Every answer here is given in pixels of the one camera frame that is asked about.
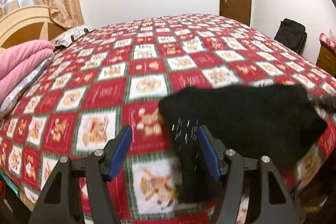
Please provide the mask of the cream wooden headboard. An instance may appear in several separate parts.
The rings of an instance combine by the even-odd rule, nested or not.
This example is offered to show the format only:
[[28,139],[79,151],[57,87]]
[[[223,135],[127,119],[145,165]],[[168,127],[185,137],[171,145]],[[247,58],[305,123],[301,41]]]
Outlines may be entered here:
[[31,40],[52,40],[65,31],[52,20],[48,6],[26,6],[1,17],[1,50]]

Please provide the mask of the black folding chair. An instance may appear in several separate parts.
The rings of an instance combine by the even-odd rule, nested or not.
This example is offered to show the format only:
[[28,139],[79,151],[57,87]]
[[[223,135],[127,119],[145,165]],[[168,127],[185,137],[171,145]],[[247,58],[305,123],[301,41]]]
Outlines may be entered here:
[[281,21],[274,39],[301,55],[307,39],[305,26],[294,20],[285,18]]

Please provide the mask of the red patchwork bedspread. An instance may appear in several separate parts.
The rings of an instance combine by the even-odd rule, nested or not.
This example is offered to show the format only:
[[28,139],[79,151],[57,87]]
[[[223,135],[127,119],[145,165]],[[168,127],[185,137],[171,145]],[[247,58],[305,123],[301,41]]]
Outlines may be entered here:
[[[210,223],[217,198],[185,203],[179,157],[158,104],[184,88],[301,85],[308,98],[335,96],[335,78],[236,20],[183,14],[98,28],[54,59],[1,119],[1,170],[33,203],[29,223],[94,223],[85,160],[133,136],[108,190],[120,223]],[[244,157],[238,217],[300,223],[291,192],[314,177],[335,148],[335,114],[314,107],[326,131],[293,169]]]

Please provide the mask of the black pants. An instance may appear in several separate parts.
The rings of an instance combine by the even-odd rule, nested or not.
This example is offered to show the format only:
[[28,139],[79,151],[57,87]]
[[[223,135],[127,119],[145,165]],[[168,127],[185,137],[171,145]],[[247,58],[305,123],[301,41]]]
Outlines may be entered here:
[[185,203],[213,200],[221,188],[198,147],[199,126],[244,157],[269,156],[281,172],[293,169],[327,129],[301,85],[187,87],[162,98],[158,109],[179,157],[178,199]]

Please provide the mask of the grey patterned pillow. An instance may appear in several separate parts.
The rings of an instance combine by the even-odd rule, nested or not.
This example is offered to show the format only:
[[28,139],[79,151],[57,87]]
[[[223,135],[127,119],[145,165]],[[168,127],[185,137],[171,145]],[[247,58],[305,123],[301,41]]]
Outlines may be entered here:
[[11,92],[9,92],[9,94],[1,102],[1,119],[5,118],[5,116],[7,116],[15,108],[19,98],[21,98],[26,90],[39,78],[46,67],[52,63],[53,59],[54,55],[43,60],[34,70],[18,82]]

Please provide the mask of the pink folded blanket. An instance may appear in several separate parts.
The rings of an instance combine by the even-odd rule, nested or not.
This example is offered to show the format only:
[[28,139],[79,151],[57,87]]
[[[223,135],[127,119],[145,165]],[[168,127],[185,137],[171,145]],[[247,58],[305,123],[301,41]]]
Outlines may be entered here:
[[42,61],[51,57],[55,46],[46,40],[31,40],[1,52],[1,102]]

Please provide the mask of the white patterned pillow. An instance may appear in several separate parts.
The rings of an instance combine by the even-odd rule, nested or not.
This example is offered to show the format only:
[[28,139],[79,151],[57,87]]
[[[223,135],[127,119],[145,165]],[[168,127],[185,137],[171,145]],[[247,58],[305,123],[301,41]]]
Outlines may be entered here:
[[56,47],[69,47],[76,39],[83,35],[87,35],[94,30],[94,28],[83,24],[81,26],[66,30],[62,34],[56,36],[56,38],[52,39],[50,42]]

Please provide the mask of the brown wooden dresser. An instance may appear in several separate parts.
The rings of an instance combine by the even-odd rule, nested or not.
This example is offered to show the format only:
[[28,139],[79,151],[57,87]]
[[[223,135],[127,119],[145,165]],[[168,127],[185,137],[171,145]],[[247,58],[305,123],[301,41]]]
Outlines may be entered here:
[[324,71],[335,77],[336,74],[336,62],[335,55],[328,48],[321,46],[316,65]]

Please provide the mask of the red cloth on dresser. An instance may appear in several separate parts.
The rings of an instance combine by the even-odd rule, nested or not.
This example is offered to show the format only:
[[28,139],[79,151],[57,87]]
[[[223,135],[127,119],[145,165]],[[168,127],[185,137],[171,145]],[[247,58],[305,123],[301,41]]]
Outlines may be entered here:
[[334,55],[336,55],[336,43],[329,39],[324,33],[319,35],[319,41],[322,46],[330,50]]

